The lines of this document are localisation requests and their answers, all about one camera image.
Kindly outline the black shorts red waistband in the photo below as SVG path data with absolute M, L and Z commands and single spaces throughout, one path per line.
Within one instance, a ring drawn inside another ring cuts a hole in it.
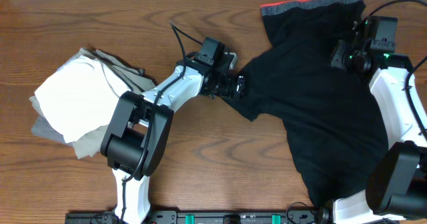
M 349 31 L 361 20 L 363 0 L 291 0 L 260 6 L 272 46 L 283 42 Z

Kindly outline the black t-shirt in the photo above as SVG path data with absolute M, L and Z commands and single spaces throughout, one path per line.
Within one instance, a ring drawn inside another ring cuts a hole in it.
M 366 187 L 388 151 L 388 137 L 369 88 L 331 68 L 317 49 L 276 47 L 243 69 L 247 91 L 230 105 L 250 121 L 282 120 L 294 165 L 311 202 L 349 197 Z

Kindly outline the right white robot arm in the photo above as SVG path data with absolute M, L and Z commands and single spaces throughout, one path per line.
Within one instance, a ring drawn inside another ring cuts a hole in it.
M 386 152 L 361 191 L 324 205 L 316 223 L 399 223 L 426 218 L 426 113 L 409 58 L 392 42 L 338 41 L 330 65 L 354 74 L 375 98 L 386 129 Z

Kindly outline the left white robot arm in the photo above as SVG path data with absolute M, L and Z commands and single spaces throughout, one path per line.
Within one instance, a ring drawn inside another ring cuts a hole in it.
M 148 216 L 149 178 L 163 157 L 173 116 L 186 101 L 198 95 L 243 96 L 245 79 L 232 74 L 237 60 L 230 52 L 217 59 L 192 53 L 153 89 L 121 95 L 100 149 L 117 182 L 113 223 L 143 223 Z

